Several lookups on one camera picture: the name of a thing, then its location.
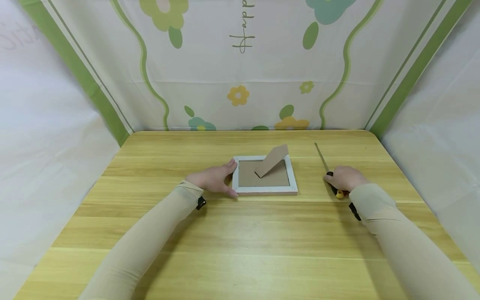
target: beige sleeve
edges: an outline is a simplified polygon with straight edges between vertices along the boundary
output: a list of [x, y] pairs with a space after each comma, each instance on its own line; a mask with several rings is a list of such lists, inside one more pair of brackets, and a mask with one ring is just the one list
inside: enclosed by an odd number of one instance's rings
[[350, 199], [411, 299], [480, 299], [463, 274], [378, 185], [358, 186]]
[[130, 300], [140, 278], [173, 229], [196, 208], [202, 193], [202, 189], [182, 181], [117, 242], [79, 300]]

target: yellow flower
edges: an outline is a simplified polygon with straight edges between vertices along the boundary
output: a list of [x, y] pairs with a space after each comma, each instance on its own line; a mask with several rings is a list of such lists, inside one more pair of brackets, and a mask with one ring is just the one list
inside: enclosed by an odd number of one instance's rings
[[308, 120], [295, 120], [294, 117], [284, 117], [283, 120], [275, 124], [276, 130], [299, 130], [299, 129], [307, 129], [310, 122]]
[[247, 91], [243, 85], [240, 85], [238, 87], [231, 88], [227, 98], [232, 101], [233, 106], [238, 106], [247, 104], [247, 98], [249, 96], [250, 92]]

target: wooden surface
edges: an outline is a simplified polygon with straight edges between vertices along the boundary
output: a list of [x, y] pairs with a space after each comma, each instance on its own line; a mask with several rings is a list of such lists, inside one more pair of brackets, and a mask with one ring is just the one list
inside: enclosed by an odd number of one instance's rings
[[134, 299], [405, 299], [375, 239], [323, 183], [352, 165], [382, 186], [480, 290], [480, 278], [378, 140], [364, 131], [139, 132], [110, 163], [16, 299], [73, 300], [118, 239], [189, 172], [288, 144], [296, 196], [206, 194]]

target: wavy green line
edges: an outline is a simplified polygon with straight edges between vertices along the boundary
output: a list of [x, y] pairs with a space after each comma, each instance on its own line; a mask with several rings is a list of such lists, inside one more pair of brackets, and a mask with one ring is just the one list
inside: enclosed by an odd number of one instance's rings
[[322, 120], [322, 124], [320, 126], [320, 129], [325, 128], [325, 115], [324, 115], [324, 110], [326, 105], [331, 102], [337, 95], [340, 93], [340, 91], [343, 89], [345, 86], [345, 83], [347, 83], [348, 76], [350, 75], [350, 45], [353, 41], [353, 38], [357, 35], [357, 33], [367, 24], [367, 22], [373, 17], [373, 15], [376, 13], [378, 8], [380, 7], [380, 4], [383, 2], [383, 0], [375, 0], [373, 3], [372, 7], [368, 11], [368, 13], [363, 17], [363, 19], [355, 26], [355, 28], [350, 32], [350, 34], [347, 37], [347, 40], [345, 41], [345, 45], [343, 46], [343, 61], [344, 61], [344, 68], [343, 68], [343, 75], [342, 79], [340, 80], [340, 83], [336, 87], [336, 90], [327, 98], [325, 101], [323, 101], [322, 105], [320, 106], [320, 119]]
[[142, 73], [142, 78], [145, 82], [145, 85], [148, 87], [152, 95], [160, 100], [160, 102], [163, 104], [163, 107], [165, 109], [165, 115], [163, 116], [163, 126], [165, 127], [165, 130], [168, 131], [168, 123], [167, 123], [167, 118], [168, 114], [170, 113], [170, 109], [168, 108], [168, 104], [166, 101], [153, 89], [152, 84], [150, 83], [150, 80], [148, 80], [148, 74], [147, 74], [147, 47], [145, 45], [144, 40], [142, 39], [142, 36], [138, 31], [135, 29], [133, 24], [130, 22], [130, 20], [127, 18], [125, 13], [123, 12], [118, 0], [110, 0], [113, 8], [117, 12], [117, 15], [120, 17], [120, 19], [125, 23], [125, 25], [133, 32], [133, 34], [137, 37], [138, 43], [140, 44], [140, 48], [142, 49], [142, 55], [140, 57], [140, 72]]

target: white curtain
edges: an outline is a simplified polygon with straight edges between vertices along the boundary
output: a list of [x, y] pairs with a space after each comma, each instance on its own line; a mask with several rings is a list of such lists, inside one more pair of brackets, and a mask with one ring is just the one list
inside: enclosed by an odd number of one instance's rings
[[382, 143], [480, 273], [479, 32], [474, 1]]
[[12, 299], [119, 146], [15, 0], [0, 1], [0, 299]]

